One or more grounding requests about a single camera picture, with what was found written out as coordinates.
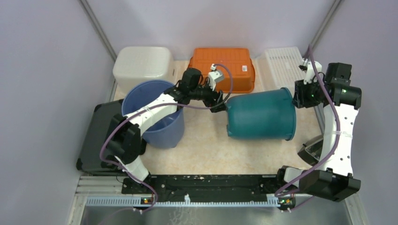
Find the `teal bucket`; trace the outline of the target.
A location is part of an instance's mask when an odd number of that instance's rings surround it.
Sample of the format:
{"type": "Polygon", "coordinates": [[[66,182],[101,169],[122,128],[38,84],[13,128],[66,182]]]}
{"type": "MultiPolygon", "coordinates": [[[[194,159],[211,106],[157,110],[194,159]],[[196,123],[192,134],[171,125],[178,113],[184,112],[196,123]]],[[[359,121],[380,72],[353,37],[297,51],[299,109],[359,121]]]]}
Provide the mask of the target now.
{"type": "Polygon", "coordinates": [[[287,88],[239,95],[227,101],[227,134],[235,139],[290,141],[297,126],[287,88]]]}

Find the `white perforated basket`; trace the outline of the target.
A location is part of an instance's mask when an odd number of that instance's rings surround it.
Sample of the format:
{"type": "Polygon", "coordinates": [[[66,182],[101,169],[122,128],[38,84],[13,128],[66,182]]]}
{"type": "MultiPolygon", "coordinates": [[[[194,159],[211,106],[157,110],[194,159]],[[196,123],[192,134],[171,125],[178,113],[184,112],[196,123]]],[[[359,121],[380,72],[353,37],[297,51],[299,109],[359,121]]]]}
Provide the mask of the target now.
{"type": "Polygon", "coordinates": [[[268,91],[287,88],[293,95],[295,82],[304,79],[305,73],[299,69],[302,56],[297,47],[269,48],[254,59],[256,90],[268,91]]]}

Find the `orange plastic tub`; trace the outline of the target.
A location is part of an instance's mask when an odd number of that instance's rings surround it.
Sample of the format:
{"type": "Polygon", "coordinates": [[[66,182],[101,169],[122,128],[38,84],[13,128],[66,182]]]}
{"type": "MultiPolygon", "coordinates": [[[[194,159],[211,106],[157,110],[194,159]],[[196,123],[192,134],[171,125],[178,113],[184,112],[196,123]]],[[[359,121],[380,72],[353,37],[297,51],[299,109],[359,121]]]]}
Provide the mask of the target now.
{"type": "Polygon", "coordinates": [[[196,48],[188,67],[200,70],[204,77],[208,75],[212,64],[224,74],[224,80],[217,83],[216,90],[234,94],[251,93],[255,86],[255,69],[247,48],[196,48]],[[229,77],[224,65],[229,69],[229,77]]]}

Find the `blue bucket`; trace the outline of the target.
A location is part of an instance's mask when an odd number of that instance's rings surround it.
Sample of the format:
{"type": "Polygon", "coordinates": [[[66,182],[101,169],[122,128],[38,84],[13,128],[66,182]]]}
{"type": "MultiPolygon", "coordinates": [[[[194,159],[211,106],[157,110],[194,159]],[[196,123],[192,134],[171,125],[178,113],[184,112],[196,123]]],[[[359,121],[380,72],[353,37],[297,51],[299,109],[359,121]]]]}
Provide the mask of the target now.
{"type": "MultiPolygon", "coordinates": [[[[165,80],[149,80],[131,89],[122,102],[122,115],[125,116],[153,102],[166,89],[174,86],[165,80]]],[[[184,112],[179,110],[158,121],[143,134],[143,139],[151,146],[160,149],[174,148],[184,135],[184,112]]]]}

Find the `translucent white plastic tub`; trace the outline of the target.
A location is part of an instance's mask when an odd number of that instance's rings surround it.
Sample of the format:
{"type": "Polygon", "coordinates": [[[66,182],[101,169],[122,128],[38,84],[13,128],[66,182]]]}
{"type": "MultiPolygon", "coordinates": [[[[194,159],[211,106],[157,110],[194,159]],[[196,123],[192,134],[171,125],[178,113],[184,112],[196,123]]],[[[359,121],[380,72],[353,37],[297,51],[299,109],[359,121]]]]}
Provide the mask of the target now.
{"type": "Polygon", "coordinates": [[[119,91],[127,94],[149,80],[175,81],[174,58],[166,47],[128,46],[117,55],[113,75],[119,91]]]}

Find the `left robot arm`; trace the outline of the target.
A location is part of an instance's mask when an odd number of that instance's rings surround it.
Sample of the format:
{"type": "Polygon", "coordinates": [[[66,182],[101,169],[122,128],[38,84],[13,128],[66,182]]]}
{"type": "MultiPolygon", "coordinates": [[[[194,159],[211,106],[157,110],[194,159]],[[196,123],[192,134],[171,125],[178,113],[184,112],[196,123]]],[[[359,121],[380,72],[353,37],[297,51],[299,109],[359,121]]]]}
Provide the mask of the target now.
{"type": "Polygon", "coordinates": [[[198,69],[189,67],[175,85],[163,91],[154,101],[126,116],[116,114],[109,124],[100,159],[128,174],[138,193],[148,192],[151,182],[147,177],[150,173],[139,157],[143,133],[161,119],[184,107],[189,108],[192,100],[202,101],[203,110],[213,113],[225,111],[227,98],[223,97],[221,90],[216,90],[217,83],[225,76],[217,67],[218,64],[212,64],[206,78],[198,69]]]}

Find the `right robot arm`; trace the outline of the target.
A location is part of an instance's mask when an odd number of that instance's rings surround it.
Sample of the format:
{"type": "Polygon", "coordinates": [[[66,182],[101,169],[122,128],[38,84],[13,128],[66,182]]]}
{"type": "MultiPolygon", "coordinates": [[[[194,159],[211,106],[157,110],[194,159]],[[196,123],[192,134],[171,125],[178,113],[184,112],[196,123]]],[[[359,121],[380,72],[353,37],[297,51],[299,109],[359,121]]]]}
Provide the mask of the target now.
{"type": "Polygon", "coordinates": [[[321,156],[314,170],[298,182],[302,193],[340,202],[357,193],[361,181],[353,177],[353,127],[361,106],[361,88],[351,86],[350,64],[330,63],[322,84],[295,82],[293,104],[310,108],[322,104],[325,117],[321,156]]]}

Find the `small black clear box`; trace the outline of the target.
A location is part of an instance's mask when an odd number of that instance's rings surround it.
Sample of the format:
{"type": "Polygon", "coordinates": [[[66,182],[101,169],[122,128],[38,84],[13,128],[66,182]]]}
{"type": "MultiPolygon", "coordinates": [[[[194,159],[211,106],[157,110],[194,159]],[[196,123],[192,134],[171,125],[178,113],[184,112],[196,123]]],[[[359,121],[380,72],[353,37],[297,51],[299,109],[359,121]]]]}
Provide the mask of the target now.
{"type": "Polygon", "coordinates": [[[323,135],[316,136],[306,143],[298,151],[298,156],[307,164],[314,166],[320,161],[322,152],[323,135]]]}

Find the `black case on left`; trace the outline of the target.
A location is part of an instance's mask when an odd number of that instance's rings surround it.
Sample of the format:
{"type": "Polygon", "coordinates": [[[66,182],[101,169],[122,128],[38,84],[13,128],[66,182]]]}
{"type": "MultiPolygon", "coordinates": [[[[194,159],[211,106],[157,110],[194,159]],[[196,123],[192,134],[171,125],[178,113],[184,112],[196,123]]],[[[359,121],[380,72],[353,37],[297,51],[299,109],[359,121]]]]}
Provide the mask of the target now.
{"type": "Polygon", "coordinates": [[[76,162],[78,171],[93,176],[115,176],[121,173],[115,165],[101,161],[99,154],[113,116],[120,114],[123,100],[95,106],[84,142],[76,162]]]}

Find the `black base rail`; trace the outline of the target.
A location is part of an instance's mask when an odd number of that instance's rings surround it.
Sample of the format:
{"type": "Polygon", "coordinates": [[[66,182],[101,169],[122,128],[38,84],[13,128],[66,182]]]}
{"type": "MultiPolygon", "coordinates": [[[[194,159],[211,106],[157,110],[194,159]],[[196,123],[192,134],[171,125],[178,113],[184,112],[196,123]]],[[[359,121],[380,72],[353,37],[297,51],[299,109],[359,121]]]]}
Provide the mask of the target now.
{"type": "Polygon", "coordinates": [[[122,194],[158,194],[159,202],[183,201],[186,195],[194,203],[265,202],[285,184],[280,175],[151,175],[149,187],[123,180],[122,194]]]}

